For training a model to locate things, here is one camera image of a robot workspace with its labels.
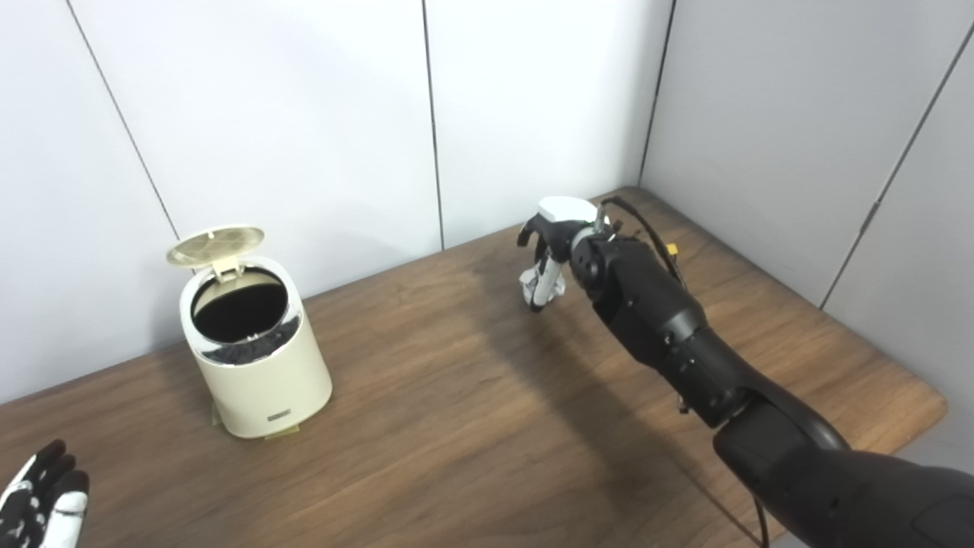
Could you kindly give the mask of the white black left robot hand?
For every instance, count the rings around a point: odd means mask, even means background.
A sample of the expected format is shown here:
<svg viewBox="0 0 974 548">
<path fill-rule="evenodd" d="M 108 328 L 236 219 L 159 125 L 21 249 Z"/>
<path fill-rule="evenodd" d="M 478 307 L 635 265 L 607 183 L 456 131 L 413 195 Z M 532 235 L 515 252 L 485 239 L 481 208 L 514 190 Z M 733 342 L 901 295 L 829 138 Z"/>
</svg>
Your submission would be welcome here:
<svg viewBox="0 0 974 548">
<path fill-rule="evenodd" d="M 32 454 L 3 490 L 2 547 L 78 547 L 91 478 L 56 439 Z"/>
</svg>

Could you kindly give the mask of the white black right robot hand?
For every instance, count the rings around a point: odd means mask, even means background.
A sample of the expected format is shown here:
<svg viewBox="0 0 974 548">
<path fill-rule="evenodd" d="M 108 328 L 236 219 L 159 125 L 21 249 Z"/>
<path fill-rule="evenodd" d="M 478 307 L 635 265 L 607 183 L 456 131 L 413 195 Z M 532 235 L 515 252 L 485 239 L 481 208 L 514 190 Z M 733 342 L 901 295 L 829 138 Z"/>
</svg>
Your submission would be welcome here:
<svg viewBox="0 0 974 548">
<path fill-rule="evenodd" d="M 533 265 L 521 273 L 519 284 L 526 305 L 540 312 L 564 295 L 562 268 L 571 262 L 575 244 L 594 233 L 602 222 L 591 202 L 570 196 L 549 196 L 538 202 L 538 211 L 522 226 L 516 246 L 526 247 L 536 237 Z"/>
</svg>

